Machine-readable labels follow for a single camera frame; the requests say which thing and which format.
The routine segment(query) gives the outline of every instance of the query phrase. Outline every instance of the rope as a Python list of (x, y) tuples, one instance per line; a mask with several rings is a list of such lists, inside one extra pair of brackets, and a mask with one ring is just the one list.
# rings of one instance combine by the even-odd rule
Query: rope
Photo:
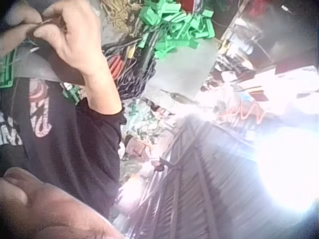
[(131, 26), (127, 26), (126, 22), (129, 19), (131, 11), (136, 11), (141, 8), (136, 3), (130, 3), (128, 0), (100, 0), (101, 8), (104, 9), (108, 22), (113, 25), (116, 32), (130, 33)]

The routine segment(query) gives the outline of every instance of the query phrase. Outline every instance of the corrugated metal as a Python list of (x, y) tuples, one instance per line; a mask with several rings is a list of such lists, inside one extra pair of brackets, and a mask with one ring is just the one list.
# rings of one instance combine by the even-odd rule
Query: corrugated metal
[(304, 215), (273, 202), (253, 153), (225, 130), (189, 117), (172, 147), (176, 168), (131, 215), (130, 238), (291, 238)]

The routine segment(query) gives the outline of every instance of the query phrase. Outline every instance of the printed graphic on shirt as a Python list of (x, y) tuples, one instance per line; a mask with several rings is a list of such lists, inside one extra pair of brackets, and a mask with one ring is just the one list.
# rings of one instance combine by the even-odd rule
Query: printed graphic on shirt
[(22, 145), (22, 140), (13, 126), (13, 119), (0, 112), (0, 145)]
[(49, 123), (49, 97), (48, 86), (44, 80), (30, 80), (30, 118), (33, 132), (37, 137), (46, 136), (52, 129)]

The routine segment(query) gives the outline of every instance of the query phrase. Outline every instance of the black t-shirt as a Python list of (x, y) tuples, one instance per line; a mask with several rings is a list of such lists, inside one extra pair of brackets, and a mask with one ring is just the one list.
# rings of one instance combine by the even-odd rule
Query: black t-shirt
[(0, 176), (22, 167), (91, 206), (104, 217), (119, 188), (123, 112), (102, 115), (77, 106), (58, 83), (15, 79), (1, 89)]

